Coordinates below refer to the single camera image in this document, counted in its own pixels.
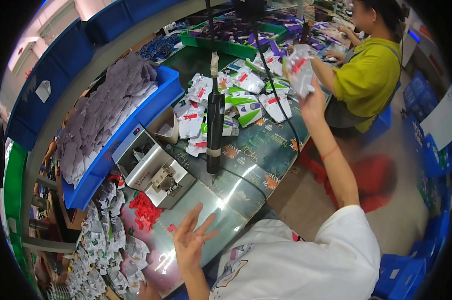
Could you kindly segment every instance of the yellow shirt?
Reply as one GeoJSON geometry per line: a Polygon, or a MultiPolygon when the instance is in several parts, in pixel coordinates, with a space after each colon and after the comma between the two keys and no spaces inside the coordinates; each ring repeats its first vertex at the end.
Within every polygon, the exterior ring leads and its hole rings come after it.
{"type": "MultiPolygon", "coordinates": [[[[357,116],[376,116],[396,89],[401,68],[396,55],[384,45],[401,57],[399,44],[371,37],[354,48],[355,52],[364,51],[341,69],[334,69],[336,98],[346,102],[348,110],[357,116]]],[[[356,128],[366,132],[373,121],[371,117],[356,128]]]]}

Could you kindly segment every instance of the red stool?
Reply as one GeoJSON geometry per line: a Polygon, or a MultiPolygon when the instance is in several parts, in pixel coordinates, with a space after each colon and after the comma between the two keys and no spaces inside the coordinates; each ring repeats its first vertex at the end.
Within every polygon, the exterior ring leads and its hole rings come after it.
{"type": "Polygon", "coordinates": [[[328,175],[326,175],[326,169],[324,166],[320,165],[314,159],[308,156],[307,152],[313,145],[313,139],[309,139],[306,145],[304,145],[303,150],[301,150],[301,152],[299,153],[299,163],[307,167],[308,170],[312,171],[315,175],[314,180],[317,183],[322,184],[328,178],[328,175]]]}
{"type": "MultiPolygon", "coordinates": [[[[306,143],[299,162],[314,173],[314,180],[323,184],[326,194],[331,197],[336,209],[339,209],[325,167],[307,155],[313,144],[312,139],[306,143]]],[[[392,159],[384,154],[371,155],[356,162],[351,169],[358,185],[360,205],[365,213],[385,206],[391,200],[397,183],[396,165],[392,159]]]]}

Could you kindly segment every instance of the woman in yellow shirt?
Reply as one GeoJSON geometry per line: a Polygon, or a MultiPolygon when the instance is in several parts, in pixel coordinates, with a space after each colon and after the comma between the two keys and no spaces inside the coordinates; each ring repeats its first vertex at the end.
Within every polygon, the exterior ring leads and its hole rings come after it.
{"type": "Polygon", "coordinates": [[[346,54],[335,54],[343,62],[340,69],[312,59],[321,84],[335,96],[325,117],[337,137],[366,132],[390,104],[401,74],[402,22],[396,0],[354,0],[353,23],[371,37],[346,54]]]}

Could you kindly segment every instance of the black hair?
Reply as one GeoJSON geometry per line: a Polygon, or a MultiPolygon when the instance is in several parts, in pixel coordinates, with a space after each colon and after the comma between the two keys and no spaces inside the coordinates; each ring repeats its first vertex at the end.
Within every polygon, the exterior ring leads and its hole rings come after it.
{"type": "Polygon", "coordinates": [[[386,27],[393,33],[394,41],[399,43],[403,37],[405,16],[401,6],[396,0],[356,0],[361,2],[365,9],[374,9],[381,15],[386,27]]]}

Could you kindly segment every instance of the green bin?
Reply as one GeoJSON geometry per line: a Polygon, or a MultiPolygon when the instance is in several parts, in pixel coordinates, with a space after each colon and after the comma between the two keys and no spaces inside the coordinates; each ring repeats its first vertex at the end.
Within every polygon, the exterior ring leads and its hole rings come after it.
{"type": "MultiPolygon", "coordinates": [[[[201,27],[204,27],[206,22],[203,22],[201,24],[198,24],[191,29],[200,29],[201,27]]],[[[271,32],[274,34],[278,34],[278,37],[276,38],[276,43],[282,43],[284,39],[286,39],[286,28],[282,26],[277,25],[271,25],[259,22],[259,31],[265,31],[265,32],[271,32]]],[[[181,39],[181,42],[183,45],[187,46],[193,46],[193,47],[199,47],[199,48],[205,48],[211,50],[211,39],[209,38],[203,38],[203,37],[195,37],[192,35],[189,35],[188,31],[185,31],[179,35],[179,38],[181,39]]],[[[265,51],[269,47],[269,43],[261,46],[261,51],[265,51]]],[[[242,59],[249,58],[250,60],[253,60],[254,57],[256,57],[256,53],[258,50],[256,48],[253,48],[251,46],[247,45],[240,45],[236,43],[231,42],[225,42],[216,40],[216,50],[218,52],[226,53],[233,55],[235,57],[239,57],[242,59]]]]}

